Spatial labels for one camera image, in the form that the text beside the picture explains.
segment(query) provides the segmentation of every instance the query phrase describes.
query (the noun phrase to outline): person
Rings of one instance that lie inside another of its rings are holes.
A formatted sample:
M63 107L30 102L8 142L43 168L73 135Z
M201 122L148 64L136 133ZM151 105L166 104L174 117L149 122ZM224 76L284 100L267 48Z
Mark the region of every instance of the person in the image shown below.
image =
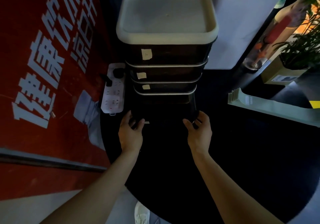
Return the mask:
M116 161L98 180L55 210L41 222L42 224L106 222L118 194L137 161L142 146L142 128L145 120L139 121L137 127L132 129L135 121L131 122L131 118L131 111L129 111L120 123L118 135L122 153ZM282 223L244 192L210 157L209 145L212 131L209 117L200 111L198 118L194 121L198 126L197 129L187 119L183 119L183 123L188 129L188 145L194 162L224 223Z

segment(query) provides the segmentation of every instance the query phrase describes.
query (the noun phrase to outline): white power strip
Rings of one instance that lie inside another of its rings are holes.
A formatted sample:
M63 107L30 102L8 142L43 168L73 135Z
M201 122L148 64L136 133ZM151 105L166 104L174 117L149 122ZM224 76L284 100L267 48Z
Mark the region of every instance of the white power strip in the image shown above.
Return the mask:
M107 76L112 80L111 87L104 86L101 109L103 113L116 115L123 111L125 103L125 78L126 74L122 78L115 78L113 70L116 68L125 68L124 63L111 63L108 67Z

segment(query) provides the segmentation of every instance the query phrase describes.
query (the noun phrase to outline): shoelace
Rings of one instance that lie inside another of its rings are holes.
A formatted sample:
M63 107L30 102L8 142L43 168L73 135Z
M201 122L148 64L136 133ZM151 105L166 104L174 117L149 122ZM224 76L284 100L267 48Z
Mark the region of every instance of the shoelace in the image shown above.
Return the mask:
M139 214L138 215L138 220L136 220L136 224L147 224L147 215L146 214Z

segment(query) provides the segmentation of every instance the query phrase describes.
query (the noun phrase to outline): forearm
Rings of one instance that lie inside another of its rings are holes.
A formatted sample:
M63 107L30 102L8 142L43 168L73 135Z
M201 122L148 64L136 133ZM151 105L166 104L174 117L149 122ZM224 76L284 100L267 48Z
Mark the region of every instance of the forearm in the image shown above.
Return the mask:
M138 153L122 153L97 181L54 211L42 224L104 224L134 167Z
M193 156L225 224L282 223L244 192L209 154L193 154Z

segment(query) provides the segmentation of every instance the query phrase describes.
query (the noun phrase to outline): green plant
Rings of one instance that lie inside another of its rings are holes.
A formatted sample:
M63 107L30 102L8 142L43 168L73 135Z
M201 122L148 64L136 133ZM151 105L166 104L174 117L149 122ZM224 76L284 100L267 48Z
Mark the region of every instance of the green plant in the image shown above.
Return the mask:
M283 65L292 70L306 69L320 63L320 0L304 0L307 11L305 30L294 41L277 43Z

